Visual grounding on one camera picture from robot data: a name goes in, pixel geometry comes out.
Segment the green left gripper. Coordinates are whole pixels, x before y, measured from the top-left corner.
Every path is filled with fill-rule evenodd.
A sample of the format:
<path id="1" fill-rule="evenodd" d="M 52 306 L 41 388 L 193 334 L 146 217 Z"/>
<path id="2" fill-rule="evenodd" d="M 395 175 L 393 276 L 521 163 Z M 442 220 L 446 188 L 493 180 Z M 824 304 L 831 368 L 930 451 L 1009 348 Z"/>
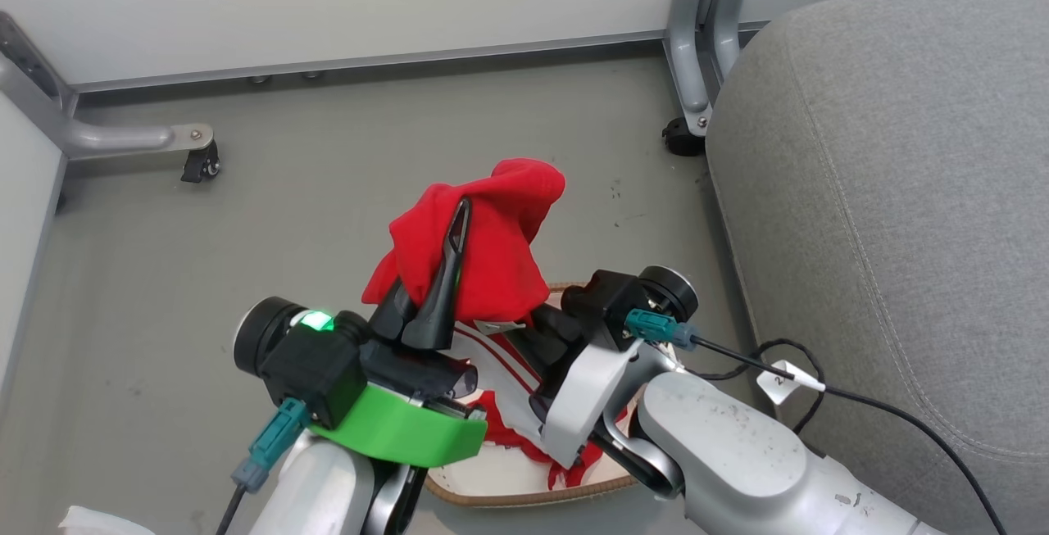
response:
<path id="1" fill-rule="evenodd" d="M 368 379 L 363 393 L 341 424 L 327 429 L 314 423 L 312 433 L 374 461 L 426 469 L 479 453 L 486 419 L 461 403 L 477 390 L 479 372 L 468 360 L 438 352 L 451 347 L 456 326 L 471 216 L 471 199 L 464 197 L 443 236 L 441 262 L 419 311 L 401 279 L 394 280 L 370 317 L 370 330 L 383 341 L 362 349 Z"/>

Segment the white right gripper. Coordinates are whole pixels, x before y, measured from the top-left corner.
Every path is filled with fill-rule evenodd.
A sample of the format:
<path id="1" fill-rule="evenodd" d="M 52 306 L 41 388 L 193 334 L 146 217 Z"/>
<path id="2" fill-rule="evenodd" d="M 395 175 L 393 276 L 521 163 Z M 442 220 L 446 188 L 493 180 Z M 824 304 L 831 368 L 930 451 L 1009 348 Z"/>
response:
<path id="1" fill-rule="evenodd" d="M 538 374 L 537 392 L 557 393 L 541 429 L 548 456 L 569 468 L 593 434 L 617 454 L 634 453 L 617 416 L 652 377 L 645 370 L 651 346 L 640 338 L 626 351 L 587 345 L 581 323 L 553 305 L 533 311 L 533 327 L 504 336 Z"/>

